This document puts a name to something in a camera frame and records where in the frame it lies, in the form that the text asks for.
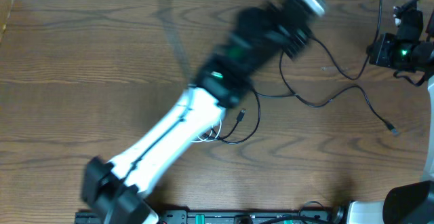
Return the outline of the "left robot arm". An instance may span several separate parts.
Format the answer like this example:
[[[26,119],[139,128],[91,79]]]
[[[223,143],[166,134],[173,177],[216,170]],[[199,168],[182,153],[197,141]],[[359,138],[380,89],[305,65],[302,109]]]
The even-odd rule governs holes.
[[[145,202],[163,173],[252,88],[250,77],[279,50],[299,54],[315,12],[305,6],[251,7],[238,13],[226,43],[216,48],[170,111],[137,143],[111,160],[93,158],[81,197],[103,223],[156,223]]]

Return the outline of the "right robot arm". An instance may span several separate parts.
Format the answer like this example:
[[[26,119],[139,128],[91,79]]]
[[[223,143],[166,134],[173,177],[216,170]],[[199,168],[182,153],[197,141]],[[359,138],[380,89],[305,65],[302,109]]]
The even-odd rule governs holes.
[[[368,50],[370,64],[390,68],[394,78],[404,79],[427,91],[420,108],[402,106],[402,113],[421,115],[426,124],[427,143],[420,176],[413,183],[392,188],[383,199],[352,201],[344,223],[433,222],[433,22],[424,23],[423,13],[414,3],[394,8],[396,33],[385,33]]]

